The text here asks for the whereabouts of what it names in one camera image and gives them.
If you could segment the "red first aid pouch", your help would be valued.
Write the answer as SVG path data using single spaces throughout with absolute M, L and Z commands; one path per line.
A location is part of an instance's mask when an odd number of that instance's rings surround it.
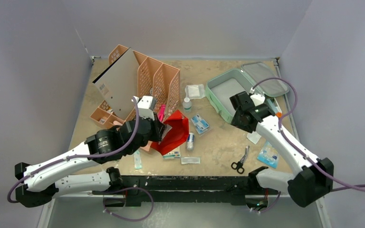
M 179 110 L 176 110 L 163 123 L 171 126 L 171 130 L 161 142 L 152 142 L 150 147 L 161 155 L 166 155 L 186 142 L 190 133 L 189 119 Z

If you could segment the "teal printed plaster packet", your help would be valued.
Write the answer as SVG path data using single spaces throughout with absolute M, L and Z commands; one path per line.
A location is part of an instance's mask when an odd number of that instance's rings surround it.
M 140 151 L 137 150 L 134 154 L 134 168 L 136 170 L 142 169 L 142 160 L 141 160 L 141 156 L 140 156 Z

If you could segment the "alcohol wipes bag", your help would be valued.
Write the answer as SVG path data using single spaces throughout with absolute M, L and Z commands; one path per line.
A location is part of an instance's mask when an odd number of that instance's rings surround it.
M 211 130 L 211 127 L 208 124 L 208 122 L 205 119 L 203 119 L 199 114 L 194 115 L 190 119 L 190 121 L 193 123 L 194 128 L 199 136 L 202 136 Z

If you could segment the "clear packet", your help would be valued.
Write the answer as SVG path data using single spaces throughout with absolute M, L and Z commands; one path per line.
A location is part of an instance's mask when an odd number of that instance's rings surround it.
M 181 164 L 200 164 L 201 159 L 199 157 L 182 157 Z

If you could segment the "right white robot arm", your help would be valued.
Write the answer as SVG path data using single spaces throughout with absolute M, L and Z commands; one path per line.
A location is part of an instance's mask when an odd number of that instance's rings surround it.
M 291 172 L 260 167 L 249 173 L 248 188 L 253 193 L 272 189 L 288 194 L 305 208 L 333 189 L 334 165 L 328 158 L 320 159 L 292 136 L 264 98 L 259 94 L 240 92 L 230 97 L 235 115 L 231 125 L 248 133 L 256 132 L 271 144 L 289 165 Z

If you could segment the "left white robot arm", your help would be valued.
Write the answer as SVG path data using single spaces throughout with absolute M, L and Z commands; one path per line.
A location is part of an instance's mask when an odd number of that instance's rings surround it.
M 15 165 L 18 183 L 8 193 L 10 203 L 37 207 L 62 195 L 92 191 L 118 194 L 124 183 L 117 168 L 93 174 L 76 172 L 132 155 L 148 142 L 161 142 L 167 126 L 156 117 L 138 118 L 98 131 L 74 149 L 36 165 Z

